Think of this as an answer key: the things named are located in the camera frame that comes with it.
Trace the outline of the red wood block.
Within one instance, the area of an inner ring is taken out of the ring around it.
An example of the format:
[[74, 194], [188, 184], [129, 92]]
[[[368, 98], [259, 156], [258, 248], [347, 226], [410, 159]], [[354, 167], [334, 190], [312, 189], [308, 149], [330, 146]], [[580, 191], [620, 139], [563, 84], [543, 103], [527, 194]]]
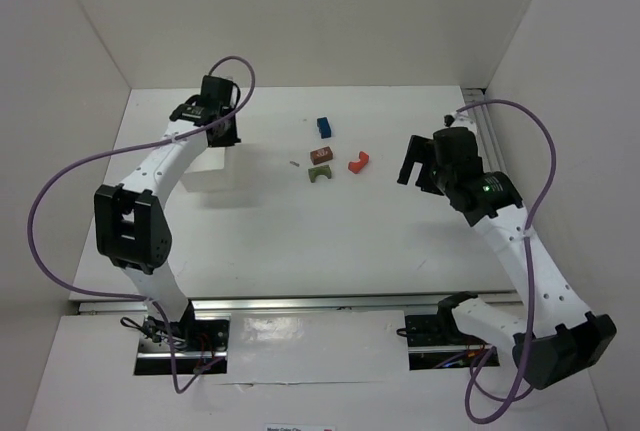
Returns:
[[348, 170], [353, 174], [359, 174], [369, 164], [369, 161], [370, 156], [366, 152], [360, 151], [358, 159], [348, 163]]

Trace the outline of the brown wood block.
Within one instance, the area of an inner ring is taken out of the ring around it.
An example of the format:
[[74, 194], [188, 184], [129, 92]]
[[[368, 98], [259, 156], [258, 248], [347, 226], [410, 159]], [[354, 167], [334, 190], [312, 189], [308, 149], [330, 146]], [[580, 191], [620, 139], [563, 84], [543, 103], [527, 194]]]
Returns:
[[314, 165], [319, 165], [334, 159], [334, 153], [329, 146], [325, 146], [310, 152], [310, 159]]

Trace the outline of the blue wood block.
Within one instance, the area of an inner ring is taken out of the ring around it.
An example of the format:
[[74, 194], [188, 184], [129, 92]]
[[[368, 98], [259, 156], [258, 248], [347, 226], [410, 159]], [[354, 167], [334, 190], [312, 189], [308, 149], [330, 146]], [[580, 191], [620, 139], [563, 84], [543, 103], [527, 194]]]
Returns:
[[316, 120], [316, 125], [322, 139], [329, 139], [332, 137], [332, 129], [327, 117], [319, 117]]

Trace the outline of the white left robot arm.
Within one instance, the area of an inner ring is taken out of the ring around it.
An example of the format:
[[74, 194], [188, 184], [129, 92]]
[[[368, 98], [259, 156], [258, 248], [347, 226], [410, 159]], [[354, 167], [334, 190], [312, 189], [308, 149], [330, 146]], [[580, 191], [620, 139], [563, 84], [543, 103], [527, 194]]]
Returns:
[[169, 116], [163, 134], [168, 143], [154, 147], [120, 183], [102, 185], [94, 194], [97, 250], [147, 299], [144, 329], [154, 340], [167, 335], [166, 323], [181, 344], [196, 333], [193, 305], [169, 266], [172, 234], [164, 207], [185, 171], [207, 148], [239, 142], [231, 115], [239, 98], [233, 81], [205, 76], [200, 93]]

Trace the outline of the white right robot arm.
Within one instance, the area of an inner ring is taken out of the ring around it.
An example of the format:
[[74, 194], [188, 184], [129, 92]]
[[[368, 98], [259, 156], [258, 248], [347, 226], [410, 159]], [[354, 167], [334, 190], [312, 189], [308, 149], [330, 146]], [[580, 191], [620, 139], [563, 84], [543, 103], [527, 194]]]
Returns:
[[438, 304], [442, 333], [474, 337], [512, 356], [524, 381], [543, 390], [597, 363], [617, 333], [576, 294], [544, 244], [528, 226], [529, 212], [510, 178], [489, 172], [474, 128], [451, 124], [426, 138], [410, 138], [398, 182], [421, 167], [417, 187], [444, 196], [496, 255], [527, 309], [520, 319], [459, 292]]

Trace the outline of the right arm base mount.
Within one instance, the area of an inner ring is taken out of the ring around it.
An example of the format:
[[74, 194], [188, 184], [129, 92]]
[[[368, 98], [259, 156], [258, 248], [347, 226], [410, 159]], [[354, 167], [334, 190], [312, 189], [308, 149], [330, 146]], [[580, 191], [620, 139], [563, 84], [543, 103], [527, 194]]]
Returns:
[[431, 314], [406, 315], [396, 334], [406, 340], [411, 371], [468, 368], [489, 350], [476, 337], [446, 334]]

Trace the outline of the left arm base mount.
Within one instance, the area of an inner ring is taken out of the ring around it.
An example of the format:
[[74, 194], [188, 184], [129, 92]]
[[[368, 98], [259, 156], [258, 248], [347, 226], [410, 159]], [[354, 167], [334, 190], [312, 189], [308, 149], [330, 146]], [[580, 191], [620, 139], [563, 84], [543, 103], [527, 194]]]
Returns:
[[[134, 374], [162, 376], [171, 374], [169, 337], [152, 322], [139, 323], [122, 317], [120, 324], [139, 333]], [[174, 334], [176, 370], [178, 375], [201, 371], [205, 375], [226, 374], [228, 366], [230, 319], [203, 319], [194, 322], [188, 337]]]

